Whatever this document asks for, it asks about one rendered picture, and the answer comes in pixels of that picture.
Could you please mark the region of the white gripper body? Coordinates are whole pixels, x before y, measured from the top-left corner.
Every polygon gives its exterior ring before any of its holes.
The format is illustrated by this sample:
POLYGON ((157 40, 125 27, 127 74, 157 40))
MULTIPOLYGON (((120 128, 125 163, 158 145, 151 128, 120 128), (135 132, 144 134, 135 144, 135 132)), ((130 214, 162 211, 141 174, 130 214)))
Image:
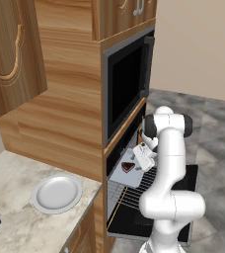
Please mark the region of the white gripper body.
POLYGON ((155 154, 144 142, 141 142, 135 146, 133 148, 133 153, 139 163, 140 168, 144 172, 148 172, 152 167, 155 166, 155 154))

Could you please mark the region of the dark brown cake slice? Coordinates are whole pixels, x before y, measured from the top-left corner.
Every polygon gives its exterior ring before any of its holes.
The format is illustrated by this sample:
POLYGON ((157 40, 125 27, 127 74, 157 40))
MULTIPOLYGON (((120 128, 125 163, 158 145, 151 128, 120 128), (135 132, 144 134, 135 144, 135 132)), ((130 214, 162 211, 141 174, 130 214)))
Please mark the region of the dark brown cake slice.
POLYGON ((135 164, 133 162, 122 162, 121 163, 121 169, 125 172, 128 173, 134 168, 135 164))

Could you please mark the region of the black oven door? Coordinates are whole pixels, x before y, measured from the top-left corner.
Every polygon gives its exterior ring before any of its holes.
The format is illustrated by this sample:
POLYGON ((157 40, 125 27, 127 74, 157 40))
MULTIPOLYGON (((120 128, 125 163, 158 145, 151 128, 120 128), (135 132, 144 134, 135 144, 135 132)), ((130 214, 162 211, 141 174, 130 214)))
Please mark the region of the black oven door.
MULTIPOLYGON (((186 175, 176 183, 172 190, 188 190, 196 192, 198 180, 198 165, 186 165, 186 175)), ((117 205, 107 218, 107 236, 119 237, 132 240, 146 241, 151 235, 153 219, 144 217, 138 210, 117 205)), ((184 247, 189 247, 191 243, 192 224, 188 223, 180 231, 178 240, 184 247)))

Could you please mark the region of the black built-in microwave oven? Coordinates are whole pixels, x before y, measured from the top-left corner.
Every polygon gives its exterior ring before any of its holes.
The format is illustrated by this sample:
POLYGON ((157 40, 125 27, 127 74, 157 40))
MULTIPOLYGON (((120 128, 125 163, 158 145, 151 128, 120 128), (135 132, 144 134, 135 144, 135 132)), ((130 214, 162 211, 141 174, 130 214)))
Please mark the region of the black built-in microwave oven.
POLYGON ((103 53, 105 146, 142 98, 146 37, 154 38, 154 27, 120 42, 103 53))

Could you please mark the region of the tall wooden oven cabinet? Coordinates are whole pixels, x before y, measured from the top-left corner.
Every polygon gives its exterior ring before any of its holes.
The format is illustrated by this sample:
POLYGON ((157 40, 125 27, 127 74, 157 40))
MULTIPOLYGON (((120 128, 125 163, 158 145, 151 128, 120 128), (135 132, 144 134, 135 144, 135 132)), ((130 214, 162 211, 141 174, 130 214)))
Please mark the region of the tall wooden oven cabinet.
POLYGON ((105 183, 107 158, 147 97, 105 146, 103 53, 154 27, 156 18, 94 41, 91 0, 35 0, 35 5, 48 88, 0 118, 4 146, 105 183))

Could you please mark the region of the white round plate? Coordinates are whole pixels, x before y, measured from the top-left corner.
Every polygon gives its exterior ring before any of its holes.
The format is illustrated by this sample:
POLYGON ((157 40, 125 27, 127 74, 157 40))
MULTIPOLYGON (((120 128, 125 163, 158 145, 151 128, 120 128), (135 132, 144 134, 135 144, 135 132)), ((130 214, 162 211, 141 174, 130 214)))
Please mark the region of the white round plate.
POLYGON ((81 200, 83 188, 74 176, 56 174, 39 182, 32 193, 36 210, 46 214, 60 214, 74 208, 81 200))

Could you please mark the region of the wooden cupboard door above microwave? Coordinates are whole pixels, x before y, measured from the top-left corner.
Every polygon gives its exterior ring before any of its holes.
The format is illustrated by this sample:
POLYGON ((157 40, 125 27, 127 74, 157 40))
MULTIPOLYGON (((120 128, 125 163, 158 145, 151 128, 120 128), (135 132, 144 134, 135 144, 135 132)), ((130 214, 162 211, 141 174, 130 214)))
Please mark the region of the wooden cupboard door above microwave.
POLYGON ((93 40, 101 41, 156 18, 158 0, 145 0, 144 11, 133 15, 136 0, 91 0, 93 40))

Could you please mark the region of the grey baking tray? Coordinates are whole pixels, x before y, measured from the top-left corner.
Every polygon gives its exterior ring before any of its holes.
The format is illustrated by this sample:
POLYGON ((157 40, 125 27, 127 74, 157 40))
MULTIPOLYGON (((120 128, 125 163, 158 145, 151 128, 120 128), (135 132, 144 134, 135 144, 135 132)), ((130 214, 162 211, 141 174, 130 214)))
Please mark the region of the grey baking tray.
POLYGON ((139 171, 135 170, 136 167, 139 167, 139 163, 138 163, 136 157, 134 157, 133 161, 131 161, 129 159, 130 156, 133 154, 134 154, 133 149, 131 149, 131 148, 128 148, 125 151, 122 158, 117 163, 112 175, 110 176, 111 181, 120 183, 121 185, 128 186, 131 188, 137 188, 140 185, 140 182, 141 182, 142 177, 145 172, 142 169, 139 171), (133 162, 135 164, 135 166, 130 172, 125 173, 121 169, 122 162, 133 162))

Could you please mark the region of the wooden base cupboard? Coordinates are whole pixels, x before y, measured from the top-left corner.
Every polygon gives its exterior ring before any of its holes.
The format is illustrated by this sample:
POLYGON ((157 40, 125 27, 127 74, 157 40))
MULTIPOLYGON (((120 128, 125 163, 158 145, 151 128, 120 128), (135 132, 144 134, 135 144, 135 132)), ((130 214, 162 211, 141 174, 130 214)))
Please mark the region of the wooden base cupboard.
POLYGON ((68 247, 69 253, 104 253, 105 223, 103 210, 103 191, 99 191, 78 228, 64 246, 68 247))

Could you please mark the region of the wooden wall cupboard door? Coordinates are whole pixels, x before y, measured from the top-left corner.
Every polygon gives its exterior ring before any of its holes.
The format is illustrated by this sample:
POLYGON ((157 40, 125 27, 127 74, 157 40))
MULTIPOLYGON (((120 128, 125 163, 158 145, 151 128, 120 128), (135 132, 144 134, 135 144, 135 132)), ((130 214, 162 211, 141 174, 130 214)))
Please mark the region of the wooden wall cupboard door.
POLYGON ((35 0, 0 0, 0 117, 46 89, 35 0))

